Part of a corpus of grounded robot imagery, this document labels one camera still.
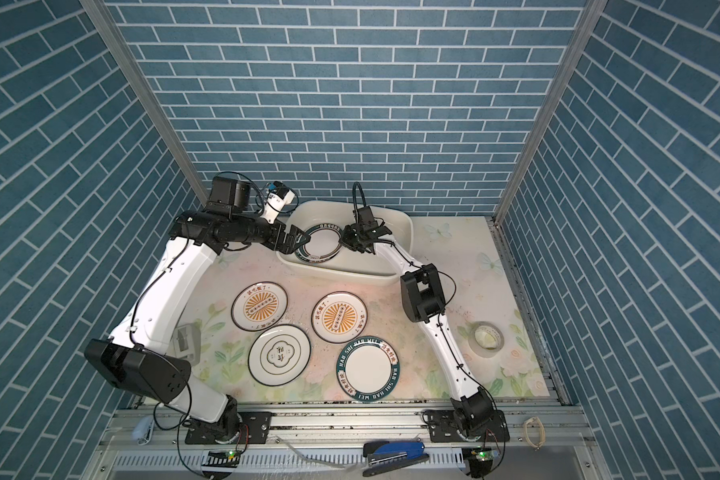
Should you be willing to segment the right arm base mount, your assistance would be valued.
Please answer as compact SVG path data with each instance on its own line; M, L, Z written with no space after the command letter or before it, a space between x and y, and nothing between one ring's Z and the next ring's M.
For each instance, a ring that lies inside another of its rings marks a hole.
M504 443L510 439L506 417L501 410L476 419L462 417L454 410L423 410L420 416L433 443Z

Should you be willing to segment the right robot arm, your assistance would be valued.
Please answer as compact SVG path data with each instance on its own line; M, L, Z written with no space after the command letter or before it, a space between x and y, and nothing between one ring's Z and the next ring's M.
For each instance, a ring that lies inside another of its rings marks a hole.
M400 246L369 206L354 207L353 216L354 221L342 229L340 243L351 251L385 259L399 274L404 313L423 331L445 374L457 431L468 439L485 436L490 423L498 418L498 408L458 348L446 315L441 272Z

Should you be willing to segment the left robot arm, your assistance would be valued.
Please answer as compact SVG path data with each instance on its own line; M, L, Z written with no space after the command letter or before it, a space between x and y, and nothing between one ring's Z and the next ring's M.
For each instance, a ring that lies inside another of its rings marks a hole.
M229 244L261 244L291 254L309 240L306 232L277 219L180 214L147 286L107 339L89 341L86 360L113 387L153 398L224 438L234 436L240 422L236 401L195 377L188 361L168 356L174 330L204 272Z

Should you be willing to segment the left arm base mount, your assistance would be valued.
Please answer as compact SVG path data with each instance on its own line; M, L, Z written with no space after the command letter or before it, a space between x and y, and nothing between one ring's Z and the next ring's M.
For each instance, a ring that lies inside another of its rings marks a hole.
M190 418L183 423L187 429L187 445L264 444L269 435L272 413L267 411L235 412L223 415L215 423Z

